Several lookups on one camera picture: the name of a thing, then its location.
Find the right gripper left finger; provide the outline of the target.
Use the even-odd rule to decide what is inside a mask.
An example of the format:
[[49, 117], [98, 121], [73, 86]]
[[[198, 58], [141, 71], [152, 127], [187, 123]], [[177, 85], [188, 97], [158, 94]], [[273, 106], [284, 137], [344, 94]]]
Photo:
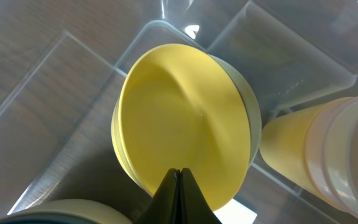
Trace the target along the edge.
[[135, 224], [181, 223], [179, 200], [180, 171], [169, 169], [156, 193]]

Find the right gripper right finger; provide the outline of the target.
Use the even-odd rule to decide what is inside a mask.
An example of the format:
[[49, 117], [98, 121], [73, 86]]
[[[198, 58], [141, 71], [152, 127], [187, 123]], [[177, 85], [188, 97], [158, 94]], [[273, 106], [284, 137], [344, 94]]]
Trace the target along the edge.
[[201, 189], [188, 168], [180, 172], [178, 222], [186, 224], [221, 224], [210, 209]]

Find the cream large bowl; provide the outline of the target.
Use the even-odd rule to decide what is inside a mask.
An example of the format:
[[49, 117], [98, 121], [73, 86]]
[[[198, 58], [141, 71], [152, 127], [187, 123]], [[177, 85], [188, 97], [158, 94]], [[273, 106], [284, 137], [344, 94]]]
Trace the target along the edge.
[[128, 223], [132, 222], [112, 207], [92, 200], [56, 200], [12, 213], [0, 223]]

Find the yellow small bowl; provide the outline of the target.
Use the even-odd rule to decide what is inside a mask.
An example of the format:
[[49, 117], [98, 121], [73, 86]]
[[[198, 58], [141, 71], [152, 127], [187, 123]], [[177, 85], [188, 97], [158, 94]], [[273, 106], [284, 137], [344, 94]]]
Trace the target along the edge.
[[169, 169], [188, 168], [215, 211], [235, 196], [248, 170], [243, 100], [226, 71], [189, 45], [154, 47], [133, 64], [111, 131], [122, 168], [149, 195]]

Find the yellow cup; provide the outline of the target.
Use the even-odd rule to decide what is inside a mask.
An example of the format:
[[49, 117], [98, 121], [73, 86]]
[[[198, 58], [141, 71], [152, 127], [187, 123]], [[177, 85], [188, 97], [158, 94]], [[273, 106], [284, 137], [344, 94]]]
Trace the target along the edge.
[[340, 211], [343, 209], [323, 196], [313, 183], [306, 165], [305, 143], [314, 119], [325, 108], [348, 99], [339, 98], [275, 118], [263, 128], [260, 143], [262, 158], [271, 168]]

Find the pink cup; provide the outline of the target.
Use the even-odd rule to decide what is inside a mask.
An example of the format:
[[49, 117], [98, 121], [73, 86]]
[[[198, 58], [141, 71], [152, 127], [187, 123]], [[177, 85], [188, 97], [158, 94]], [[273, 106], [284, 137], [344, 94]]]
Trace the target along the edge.
[[330, 202], [338, 204], [344, 211], [358, 218], [358, 215], [352, 213], [346, 206], [334, 195], [333, 187], [329, 184], [329, 177], [324, 168], [324, 137], [328, 130], [329, 122], [333, 118], [334, 112], [341, 104], [335, 103], [322, 111], [316, 119], [314, 119], [306, 137], [305, 157], [308, 172], [312, 178], [313, 183], [317, 186], [320, 193], [323, 194]]

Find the cream cup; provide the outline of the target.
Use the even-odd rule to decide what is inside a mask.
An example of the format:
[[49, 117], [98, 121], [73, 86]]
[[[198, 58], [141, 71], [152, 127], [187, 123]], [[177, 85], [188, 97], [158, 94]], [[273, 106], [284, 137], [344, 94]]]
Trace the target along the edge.
[[324, 137], [324, 159], [334, 195], [358, 215], [358, 97], [334, 112]]

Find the grey small bowl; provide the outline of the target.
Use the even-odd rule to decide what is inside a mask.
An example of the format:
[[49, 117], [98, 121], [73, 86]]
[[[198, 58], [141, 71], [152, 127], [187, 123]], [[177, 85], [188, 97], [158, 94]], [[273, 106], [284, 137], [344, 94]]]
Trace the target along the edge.
[[251, 166], [256, 157], [257, 151], [259, 150], [260, 140], [262, 137], [262, 118], [258, 101], [251, 86], [240, 72], [224, 60], [213, 55], [210, 55], [210, 57], [213, 58], [230, 76], [242, 98], [250, 126], [249, 166]]

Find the white label in bin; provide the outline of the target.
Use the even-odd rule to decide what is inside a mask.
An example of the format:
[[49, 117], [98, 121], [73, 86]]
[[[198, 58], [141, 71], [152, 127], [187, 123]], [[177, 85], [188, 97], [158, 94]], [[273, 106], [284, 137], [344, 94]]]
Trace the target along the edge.
[[230, 200], [214, 214], [222, 224], [253, 224], [257, 214], [237, 200]]

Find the clear plastic storage bin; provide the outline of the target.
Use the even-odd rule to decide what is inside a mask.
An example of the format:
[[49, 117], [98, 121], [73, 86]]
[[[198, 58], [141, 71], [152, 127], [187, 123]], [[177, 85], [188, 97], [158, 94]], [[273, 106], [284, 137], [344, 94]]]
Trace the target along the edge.
[[358, 1], [0, 1], [0, 219], [62, 199], [141, 216], [112, 112], [134, 62], [171, 43], [241, 72], [263, 124], [358, 96]]

